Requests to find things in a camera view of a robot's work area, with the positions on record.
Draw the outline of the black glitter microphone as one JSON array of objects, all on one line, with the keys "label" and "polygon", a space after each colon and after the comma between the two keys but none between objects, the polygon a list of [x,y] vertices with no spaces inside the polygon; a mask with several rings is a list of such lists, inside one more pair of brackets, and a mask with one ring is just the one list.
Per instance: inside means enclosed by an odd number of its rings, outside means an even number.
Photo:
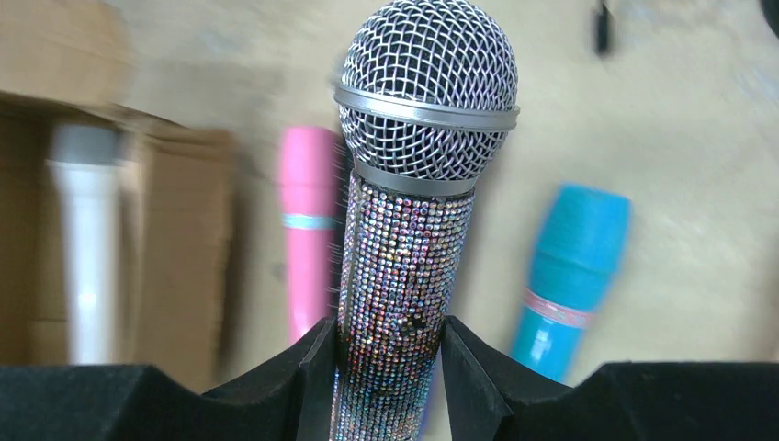
[{"label": "black glitter microphone", "polygon": [[336,136],[333,149],[336,153],[335,177],[337,192],[335,199],[335,214],[333,216],[333,238],[330,243],[331,282],[329,287],[329,306],[332,313],[336,313],[341,290],[346,212],[349,199],[350,175],[353,168],[353,157],[346,147],[343,135]]}]

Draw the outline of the teal toy microphone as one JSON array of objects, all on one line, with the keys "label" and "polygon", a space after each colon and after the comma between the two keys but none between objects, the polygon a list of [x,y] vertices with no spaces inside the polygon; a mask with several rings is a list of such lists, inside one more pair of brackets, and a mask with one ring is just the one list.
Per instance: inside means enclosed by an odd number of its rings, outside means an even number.
[{"label": "teal toy microphone", "polygon": [[549,379],[564,380],[615,279],[631,212],[624,196],[575,184],[559,187],[530,259],[511,358]]}]

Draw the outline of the silver rhinestone microphone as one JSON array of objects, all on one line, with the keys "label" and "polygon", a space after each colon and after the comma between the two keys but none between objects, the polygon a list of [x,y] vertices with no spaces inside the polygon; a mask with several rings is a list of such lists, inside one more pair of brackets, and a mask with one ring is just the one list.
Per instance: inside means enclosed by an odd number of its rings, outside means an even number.
[{"label": "silver rhinestone microphone", "polygon": [[467,1],[394,1],[359,28],[333,97],[353,157],[330,438],[413,440],[473,211],[515,128],[519,77]]}]

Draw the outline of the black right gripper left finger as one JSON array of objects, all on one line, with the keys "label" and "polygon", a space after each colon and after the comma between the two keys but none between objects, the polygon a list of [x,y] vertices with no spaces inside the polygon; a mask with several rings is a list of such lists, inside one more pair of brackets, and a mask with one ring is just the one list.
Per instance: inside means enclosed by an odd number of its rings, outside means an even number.
[{"label": "black right gripper left finger", "polygon": [[325,440],[335,321],[196,394],[150,365],[1,369],[4,440]]}]

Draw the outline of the black tripod microphone stand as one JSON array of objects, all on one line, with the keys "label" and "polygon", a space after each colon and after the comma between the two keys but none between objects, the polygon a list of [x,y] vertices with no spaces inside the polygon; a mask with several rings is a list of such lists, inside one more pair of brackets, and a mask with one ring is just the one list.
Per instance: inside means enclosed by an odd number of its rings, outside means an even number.
[{"label": "black tripod microphone stand", "polygon": [[613,14],[606,0],[599,0],[593,16],[593,52],[599,57],[608,55],[612,48]]}]

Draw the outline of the pink toy microphone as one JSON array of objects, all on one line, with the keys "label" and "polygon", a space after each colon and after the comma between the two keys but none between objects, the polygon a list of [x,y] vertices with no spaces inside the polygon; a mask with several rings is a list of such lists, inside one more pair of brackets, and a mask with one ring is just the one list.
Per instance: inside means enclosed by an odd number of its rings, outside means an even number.
[{"label": "pink toy microphone", "polygon": [[331,243],[340,186],[335,142],[335,133],[319,126],[293,126],[281,138],[278,191],[292,344],[330,310]]}]

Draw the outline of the white toy microphone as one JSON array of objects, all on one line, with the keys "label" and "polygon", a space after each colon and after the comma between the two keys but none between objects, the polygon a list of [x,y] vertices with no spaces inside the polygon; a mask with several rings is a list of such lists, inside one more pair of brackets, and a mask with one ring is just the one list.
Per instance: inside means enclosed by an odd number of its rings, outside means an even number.
[{"label": "white toy microphone", "polygon": [[119,134],[106,127],[54,128],[47,164],[60,201],[69,360],[113,364],[118,352]]}]

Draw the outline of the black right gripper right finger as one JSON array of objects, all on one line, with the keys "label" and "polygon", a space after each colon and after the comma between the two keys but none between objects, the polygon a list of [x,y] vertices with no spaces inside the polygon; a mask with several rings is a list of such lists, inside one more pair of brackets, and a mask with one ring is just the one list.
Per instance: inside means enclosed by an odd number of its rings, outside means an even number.
[{"label": "black right gripper right finger", "polygon": [[619,362],[568,387],[445,320],[442,361],[456,440],[775,440],[778,366]]}]

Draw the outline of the brown cardboard box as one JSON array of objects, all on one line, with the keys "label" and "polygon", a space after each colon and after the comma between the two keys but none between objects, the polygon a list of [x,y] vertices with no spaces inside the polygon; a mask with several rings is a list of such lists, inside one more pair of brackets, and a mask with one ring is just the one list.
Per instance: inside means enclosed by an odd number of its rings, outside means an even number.
[{"label": "brown cardboard box", "polygon": [[132,105],[140,77],[107,2],[1,4],[1,361],[72,364],[47,162],[54,128],[85,123],[119,134],[115,363],[153,364],[200,392],[215,376],[236,141]]}]

